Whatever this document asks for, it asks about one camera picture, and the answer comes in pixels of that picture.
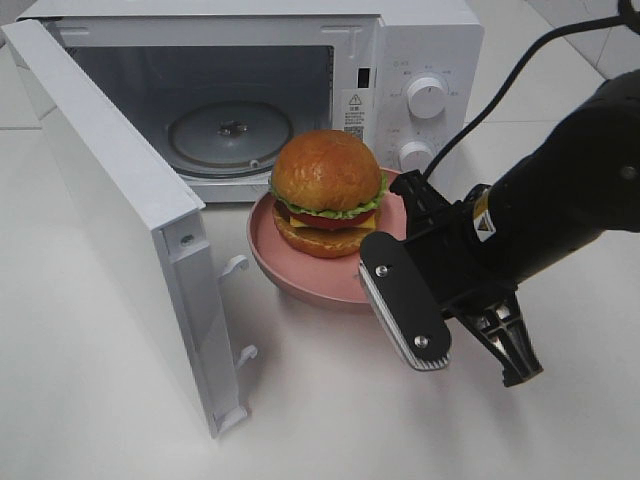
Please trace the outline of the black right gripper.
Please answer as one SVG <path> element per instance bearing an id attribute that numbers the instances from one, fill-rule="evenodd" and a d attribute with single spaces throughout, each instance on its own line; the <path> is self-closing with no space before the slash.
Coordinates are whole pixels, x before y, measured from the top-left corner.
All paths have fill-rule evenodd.
<path id="1" fill-rule="evenodd" d="M 358 269 L 366 297 L 400 357 L 417 371 L 446 368 L 451 334 L 443 318 L 457 316 L 500 362 L 505 387 L 542 373 L 515 282 L 490 272 L 472 252 L 470 206 L 446 200 L 417 170 L 397 176 L 390 191 L 404 203 L 405 247 L 376 231 L 360 245 Z"/>

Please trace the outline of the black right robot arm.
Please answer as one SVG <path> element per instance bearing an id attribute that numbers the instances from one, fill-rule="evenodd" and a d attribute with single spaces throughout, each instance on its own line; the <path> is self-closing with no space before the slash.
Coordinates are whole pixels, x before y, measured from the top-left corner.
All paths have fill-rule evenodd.
<path id="1" fill-rule="evenodd" d="M 516 291 L 607 230 L 639 228 L 639 75 L 605 81 L 545 142 L 492 185 L 449 202 L 418 172 L 391 190 L 406 236 L 368 235 L 361 284 L 418 371 L 446 367 L 458 320 L 502 365 L 506 386 L 541 371 Z"/>

